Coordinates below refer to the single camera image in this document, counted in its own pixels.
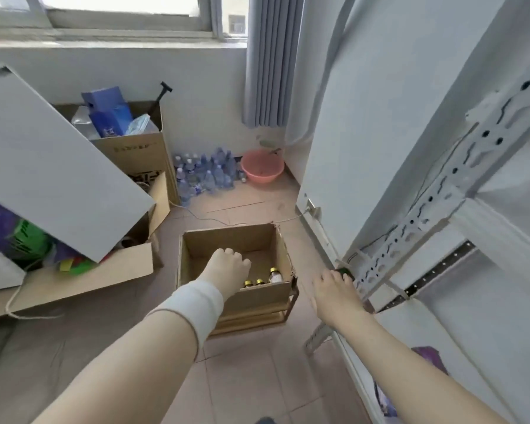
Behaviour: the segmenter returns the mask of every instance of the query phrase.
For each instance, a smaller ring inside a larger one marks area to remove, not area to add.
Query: small glass bottle
[[[269,282],[270,283],[282,283],[283,282],[283,276],[281,275],[281,272],[279,272],[276,268],[270,269],[271,273],[269,274]]]

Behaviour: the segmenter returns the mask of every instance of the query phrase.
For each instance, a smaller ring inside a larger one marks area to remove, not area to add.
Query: floor
[[[296,215],[298,184],[287,173],[273,184],[239,184],[218,196],[194,198],[199,217],[228,224],[282,221]],[[160,227],[165,266],[152,276],[65,299],[35,313],[54,320],[18,322],[0,354],[0,424],[26,424],[107,345],[173,291],[178,237],[184,230],[220,227],[174,208]],[[325,268],[298,219],[281,223],[301,296],[284,326],[206,341],[163,424],[368,423],[332,341],[308,359],[302,345],[318,325],[310,305],[311,276]]]

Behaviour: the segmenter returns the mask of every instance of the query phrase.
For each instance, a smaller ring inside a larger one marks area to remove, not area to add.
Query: plastic basin
[[[285,161],[269,150],[250,150],[241,158],[241,168],[250,181],[270,183],[283,173]]]

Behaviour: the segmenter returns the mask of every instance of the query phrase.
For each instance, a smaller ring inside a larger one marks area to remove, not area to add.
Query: open cardboard box
[[[297,276],[283,236],[273,223],[187,231],[179,243],[177,287],[196,279],[216,249],[231,248],[251,260],[249,277],[269,279],[277,268],[284,282],[242,288],[224,304],[224,311],[210,334],[283,323],[298,298]]]
[[[137,101],[129,102],[127,105],[135,118],[147,113],[152,104],[153,101]],[[65,104],[54,107],[70,122],[79,105]],[[170,164],[169,153],[165,144],[163,133],[165,122],[159,104],[156,105],[151,120],[159,128],[159,132],[101,138],[92,141],[92,144],[120,170],[126,174],[132,174],[134,180],[151,183],[161,172],[165,172],[169,199],[179,205],[175,170]]]
[[[125,153],[122,159],[127,160]],[[113,162],[124,172],[133,173],[125,169],[127,165]],[[170,212],[168,190],[167,175],[163,171],[149,191],[155,206],[128,233],[139,245],[114,251],[105,261],[81,275],[59,272],[57,266],[29,272],[10,310],[16,312],[152,274],[163,265],[158,254],[156,229]],[[5,306],[15,290],[0,290],[0,315],[6,314]]]

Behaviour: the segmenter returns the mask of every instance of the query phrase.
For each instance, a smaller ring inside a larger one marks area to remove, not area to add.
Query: power outlet
[[[315,219],[318,219],[320,216],[320,207],[315,206],[310,198],[306,201],[306,209],[309,211],[310,215]]]

